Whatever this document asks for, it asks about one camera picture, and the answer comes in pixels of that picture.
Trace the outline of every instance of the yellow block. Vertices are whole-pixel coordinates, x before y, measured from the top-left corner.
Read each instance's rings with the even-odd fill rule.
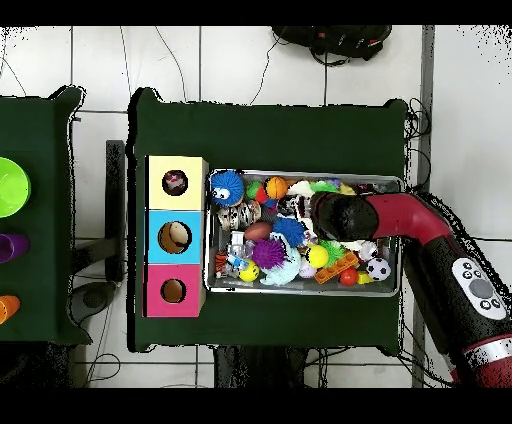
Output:
[[[149,209],[200,211],[205,205],[205,181],[208,163],[203,158],[187,156],[149,156]],[[186,190],[180,195],[164,191],[163,178],[169,171],[182,171]]]

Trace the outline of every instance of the orange lego brick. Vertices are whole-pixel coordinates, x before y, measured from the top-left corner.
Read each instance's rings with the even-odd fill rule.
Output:
[[[334,265],[318,270],[318,272],[315,274],[315,280],[319,284],[323,284],[330,278],[338,275],[340,272],[343,272],[347,268],[357,264],[359,264],[357,256],[352,252],[347,252],[345,255],[343,255],[342,258],[338,259]]]

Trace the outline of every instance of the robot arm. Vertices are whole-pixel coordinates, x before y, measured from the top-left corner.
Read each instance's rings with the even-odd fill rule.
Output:
[[[406,193],[315,193],[311,217],[320,238],[408,238],[405,272],[454,380],[512,387],[511,317],[489,278],[433,207]]]

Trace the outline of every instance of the purple cup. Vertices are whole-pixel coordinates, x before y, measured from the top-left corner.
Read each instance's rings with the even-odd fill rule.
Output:
[[[28,248],[28,238],[24,235],[0,234],[0,264],[23,255]]]

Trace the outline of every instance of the orange cup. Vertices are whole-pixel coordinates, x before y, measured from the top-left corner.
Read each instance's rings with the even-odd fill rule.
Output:
[[[16,296],[0,296],[0,324],[3,324],[20,309],[20,300]]]

